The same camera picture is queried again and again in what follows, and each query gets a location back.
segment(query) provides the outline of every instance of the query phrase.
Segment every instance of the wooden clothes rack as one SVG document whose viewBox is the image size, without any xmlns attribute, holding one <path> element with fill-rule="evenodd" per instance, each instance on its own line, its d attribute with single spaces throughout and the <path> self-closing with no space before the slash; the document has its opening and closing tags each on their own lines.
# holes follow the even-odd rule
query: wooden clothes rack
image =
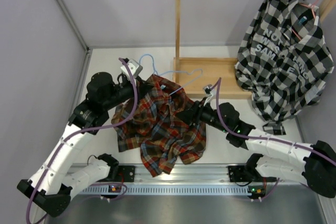
<svg viewBox="0 0 336 224">
<path fill-rule="evenodd" d="M 323 0 L 320 4 L 320 20 L 325 20 L 326 16 L 336 5 L 336 0 Z M 174 70 L 191 72 L 193 69 L 203 69 L 203 76 L 185 87 L 185 91 L 191 98 L 201 98 L 204 96 L 203 87 L 214 84 L 219 77 L 222 77 L 222 88 L 220 98 L 227 99 L 250 99 L 251 93 L 244 91 L 238 86 L 235 78 L 234 65 L 236 58 L 180 58 L 180 19 L 181 0 L 175 0 L 175 58 Z M 191 81 L 194 76 L 175 73 L 173 80 L 181 85 Z"/>
</svg>

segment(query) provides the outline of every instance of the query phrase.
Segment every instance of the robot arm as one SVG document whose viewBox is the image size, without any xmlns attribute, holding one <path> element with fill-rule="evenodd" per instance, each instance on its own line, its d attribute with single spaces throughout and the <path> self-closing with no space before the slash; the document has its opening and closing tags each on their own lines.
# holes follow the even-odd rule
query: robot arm
<svg viewBox="0 0 336 224">
<path fill-rule="evenodd" d="M 89 185 L 116 176 L 119 162 L 108 154 L 100 155 L 92 164 L 74 174 L 67 173 L 84 146 L 108 120 L 108 111 L 134 97 L 131 78 L 136 78 L 140 83 L 137 91 L 140 98 L 153 87 L 138 77 L 142 67 L 136 61 L 126 60 L 126 63 L 128 69 L 121 67 L 122 74 L 118 77 L 118 82 L 121 77 L 122 83 L 115 84 L 112 76 L 106 72 L 92 76 L 87 85 L 86 99 L 74 109 L 52 153 L 30 179 L 23 179 L 17 185 L 23 194 L 32 198 L 34 203 L 52 217 L 59 216 L 74 196 Z M 88 128 L 94 130 L 75 134 Z"/>
<path fill-rule="evenodd" d="M 178 113 L 177 117 L 189 125 L 203 121 L 226 132 L 226 139 L 235 147 L 253 151 L 244 168 L 251 181 L 261 177 L 290 179 L 307 185 L 325 197 L 336 196 L 336 167 L 316 154 L 321 153 L 335 162 L 336 153 L 330 145 L 322 141 L 313 145 L 280 139 L 243 122 L 231 104 L 222 103 L 219 110 L 230 129 L 227 132 L 217 110 L 213 110 L 209 104 L 204 105 L 203 100 L 196 101 L 190 109 Z"/>
</svg>

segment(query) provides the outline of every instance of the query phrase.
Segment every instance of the metal floor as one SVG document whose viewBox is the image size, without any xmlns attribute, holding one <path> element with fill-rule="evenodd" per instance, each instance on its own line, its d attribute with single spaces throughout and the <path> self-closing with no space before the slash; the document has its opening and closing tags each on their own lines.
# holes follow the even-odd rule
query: metal floor
<svg viewBox="0 0 336 224">
<path fill-rule="evenodd" d="M 91 198 L 47 224 L 325 224 L 316 194 L 303 186 L 276 188 L 264 202 L 230 196 L 125 196 L 107 203 Z"/>
</svg>

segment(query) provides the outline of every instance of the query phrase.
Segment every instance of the pink hanger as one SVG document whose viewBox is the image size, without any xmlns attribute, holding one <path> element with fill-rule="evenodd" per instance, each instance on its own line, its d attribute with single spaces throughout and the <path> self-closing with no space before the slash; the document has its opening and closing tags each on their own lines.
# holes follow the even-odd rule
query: pink hanger
<svg viewBox="0 0 336 224">
<path fill-rule="evenodd" d="M 309 8 L 309 9 L 311 9 L 311 12 L 312 12 L 312 14 L 313 14 L 313 17 L 314 17 L 314 19 L 315 19 L 315 18 L 316 18 L 316 15 L 315 15 L 315 12 L 314 12 L 313 8 L 316 6 L 316 4 L 318 3 L 318 1 L 319 1 L 319 0 L 316 0 L 311 6 L 309 6 L 309 5 L 304 5 L 304 4 L 300 4 L 300 5 L 302 5 L 302 6 L 304 6 L 304 7 L 307 7 L 307 8 Z M 294 29 L 292 29 L 292 31 L 293 31 L 293 33 L 296 35 L 296 37 L 298 37 L 299 40 L 302 40 L 302 38 L 297 34 L 297 32 L 296 32 Z"/>
</svg>

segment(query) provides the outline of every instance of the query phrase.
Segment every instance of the black and white checkered shirt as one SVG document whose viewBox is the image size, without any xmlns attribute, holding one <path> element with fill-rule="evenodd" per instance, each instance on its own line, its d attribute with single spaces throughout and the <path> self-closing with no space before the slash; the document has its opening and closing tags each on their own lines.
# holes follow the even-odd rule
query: black and white checkered shirt
<svg viewBox="0 0 336 224">
<path fill-rule="evenodd" d="M 301 4 L 308 5 L 264 0 L 238 51 L 238 84 L 253 92 L 253 107 L 266 121 L 281 122 L 319 102 L 333 70 L 319 9 L 314 18 Z"/>
</svg>

